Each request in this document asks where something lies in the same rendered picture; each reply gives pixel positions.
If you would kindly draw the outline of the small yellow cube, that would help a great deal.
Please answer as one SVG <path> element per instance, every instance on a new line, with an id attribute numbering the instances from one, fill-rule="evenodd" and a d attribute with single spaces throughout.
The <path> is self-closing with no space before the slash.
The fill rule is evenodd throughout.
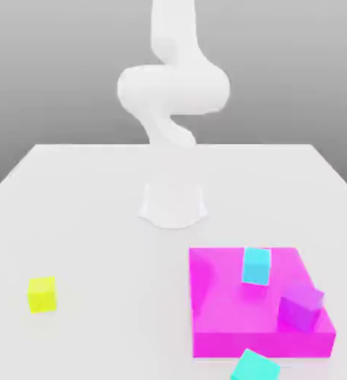
<path id="1" fill-rule="evenodd" d="M 27 299 L 32 313 L 55 311 L 57 307 L 56 282 L 53 276 L 31 278 Z"/>

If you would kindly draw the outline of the small turquoise cube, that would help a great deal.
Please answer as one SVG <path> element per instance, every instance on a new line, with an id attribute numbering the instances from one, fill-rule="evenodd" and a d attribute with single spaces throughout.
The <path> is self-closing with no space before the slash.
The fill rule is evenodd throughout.
<path id="1" fill-rule="evenodd" d="M 250 349 L 245 349 L 231 374 L 231 380 L 277 380 L 280 366 Z"/>

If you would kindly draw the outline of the small cyan cube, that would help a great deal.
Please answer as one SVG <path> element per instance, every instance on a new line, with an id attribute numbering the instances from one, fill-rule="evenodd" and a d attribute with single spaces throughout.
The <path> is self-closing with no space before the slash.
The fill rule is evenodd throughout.
<path id="1" fill-rule="evenodd" d="M 242 258 L 242 282 L 267 286 L 271 272 L 271 250 L 245 247 Z"/>

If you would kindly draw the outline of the large magenta box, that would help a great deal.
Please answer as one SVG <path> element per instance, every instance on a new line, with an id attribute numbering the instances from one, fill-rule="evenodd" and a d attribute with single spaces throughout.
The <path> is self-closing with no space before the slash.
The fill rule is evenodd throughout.
<path id="1" fill-rule="evenodd" d="M 291 282 L 313 285 L 299 252 L 271 248 L 267 286 L 242 282 L 243 252 L 242 247 L 189 251 L 194 357 L 237 358 L 250 349 L 269 358 L 328 358 L 336 331 L 324 307 L 310 332 L 277 319 L 281 294 Z"/>

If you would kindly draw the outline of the small purple cube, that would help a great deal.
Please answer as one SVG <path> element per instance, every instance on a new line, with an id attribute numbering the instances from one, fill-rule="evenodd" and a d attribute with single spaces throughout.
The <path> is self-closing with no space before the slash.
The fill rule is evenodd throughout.
<path id="1" fill-rule="evenodd" d="M 324 296 L 312 284 L 291 282 L 281 294 L 278 321 L 302 332 L 312 331 L 320 317 Z"/>

